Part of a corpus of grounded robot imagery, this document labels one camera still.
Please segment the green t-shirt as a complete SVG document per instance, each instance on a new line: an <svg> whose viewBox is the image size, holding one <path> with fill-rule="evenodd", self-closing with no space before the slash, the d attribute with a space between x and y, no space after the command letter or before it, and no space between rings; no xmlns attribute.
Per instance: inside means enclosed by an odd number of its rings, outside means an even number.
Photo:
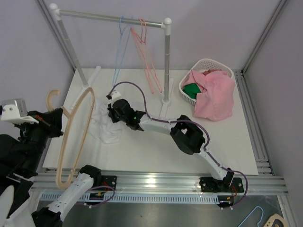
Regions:
<svg viewBox="0 0 303 227"><path fill-rule="evenodd" d="M197 94L201 93L201 88L196 83L184 85L183 92L187 94L191 99L196 99Z"/></svg>

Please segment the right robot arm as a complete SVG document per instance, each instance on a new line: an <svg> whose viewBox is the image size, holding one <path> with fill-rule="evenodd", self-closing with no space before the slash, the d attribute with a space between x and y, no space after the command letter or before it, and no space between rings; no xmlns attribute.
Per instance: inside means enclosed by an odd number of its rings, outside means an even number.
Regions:
<svg viewBox="0 0 303 227"><path fill-rule="evenodd" d="M107 107L109 118L113 123L124 122L134 131L153 131L167 134L183 153L202 159L208 167L211 177L200 178L201 188L211 192L228 192L232 188L234 172L217 161L206 148L210 139L198 125L187 116L181 115L176 120L155 119L147 112L134 110L128 101L118 99Z"/></svg>

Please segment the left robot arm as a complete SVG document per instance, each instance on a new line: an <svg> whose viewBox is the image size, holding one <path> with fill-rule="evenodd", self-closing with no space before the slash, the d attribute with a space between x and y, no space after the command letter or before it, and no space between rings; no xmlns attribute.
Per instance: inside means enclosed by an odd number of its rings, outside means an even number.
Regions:
<svg viewBox="0 0 303 227"><path fill-rule="evenodd" d="M20 137L0 136L0 225L2 227L61 227L69 211L89 189L102 184L101 170L85 165L58 200L38 211L29 210L37 166L49 138L60 137L63 109L46 113L30 111L35 123L17 123Z"/></svg>

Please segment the blue wire hanger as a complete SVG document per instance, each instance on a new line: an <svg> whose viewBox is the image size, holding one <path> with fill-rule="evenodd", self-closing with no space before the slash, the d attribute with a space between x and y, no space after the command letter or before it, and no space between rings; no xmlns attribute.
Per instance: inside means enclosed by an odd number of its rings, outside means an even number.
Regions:
<svg viewBox="0 0 303 227"><path fill-rule="evenodd" d="M119 77L120 70L124 63L124 58L126 54L126 50L128 47L130 34L131 34L131 28L132 26L130 24L126 24L126 26L122 27L122 20L124 19L123 16L119 19L119 42L117 46L116 51L116 59L115 59L115 70L112 80L112 86L114 86L117 83L117 79Z"/></svg>

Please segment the dusty red t-shirt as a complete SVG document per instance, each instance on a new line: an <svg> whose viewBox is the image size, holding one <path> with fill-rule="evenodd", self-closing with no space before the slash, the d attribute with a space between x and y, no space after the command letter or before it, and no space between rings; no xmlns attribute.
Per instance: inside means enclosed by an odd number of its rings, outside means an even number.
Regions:
<svg viewBox="0 0 303 227"><path fill-rule="evenodd" d="M206 76L209 73L216 72L216 71L221 71L221 70L206 70L206 71L203 72L203 74Z"/></svg>

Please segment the pink wire hanger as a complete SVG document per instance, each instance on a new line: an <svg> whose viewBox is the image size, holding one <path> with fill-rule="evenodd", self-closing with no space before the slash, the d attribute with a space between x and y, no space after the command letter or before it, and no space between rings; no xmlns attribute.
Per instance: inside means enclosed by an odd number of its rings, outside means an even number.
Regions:
<svg viewBox="0 0 303 227"><path fill-rule="evenodd" d="M150 75L152 75L155 84L157 85L157 88L159 90L160 93L163 92L163 89L161 87L160 84L160 80L157 76L154 64L153 64L153 60L147 45L147 25L146 22L144 21L144 19L139 19L140 24L141 24L141 28L142 28L142 32L141 32L141 37L140 37L140 43L141 43L141 48L142 48L142 56L145 60L145 64L146 64L146 69L148 71L148 82L150 85L150 89L151 89L151 93L153 94L154 90L153 90L153 85L151 83L151 79L150 79Z"/></svg>
<svg viewBox="0 0 303 227"><path fill-rule="evenodd" d="M145 29L141 29L141 33L138 34L135 28L131 27L131 35L138 52L138 56L143 65L143 71L150 88L150 92L154 94L154 86L152 82L152 71L148 62L147 45L146 45L146 33Z"/></svg>

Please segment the light pink t-shirt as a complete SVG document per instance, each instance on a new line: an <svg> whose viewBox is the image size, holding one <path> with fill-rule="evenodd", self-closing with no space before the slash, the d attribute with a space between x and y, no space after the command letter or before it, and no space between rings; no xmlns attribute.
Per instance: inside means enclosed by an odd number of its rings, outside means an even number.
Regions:
<svg viewBox="0 0 303 227"><path fill-rule="evenodd" d="M196 95L194 117L207 118L211 121L232 117L235 82L226 71L215 70L204 75L191 70L190 76L204 89Z"/></svg>

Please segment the white t-shirt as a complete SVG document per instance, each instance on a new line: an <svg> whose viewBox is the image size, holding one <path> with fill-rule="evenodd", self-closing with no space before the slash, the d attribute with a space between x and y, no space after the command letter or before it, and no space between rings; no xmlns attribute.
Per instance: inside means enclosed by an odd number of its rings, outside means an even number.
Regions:
<svg viewBox="0 0 303 227"><path fill-rule="evenodd" d="M113 123L108 114L107 104L96 99L89 124L89 133L104 144L118 143L123 126L120 122Z"/></svg>

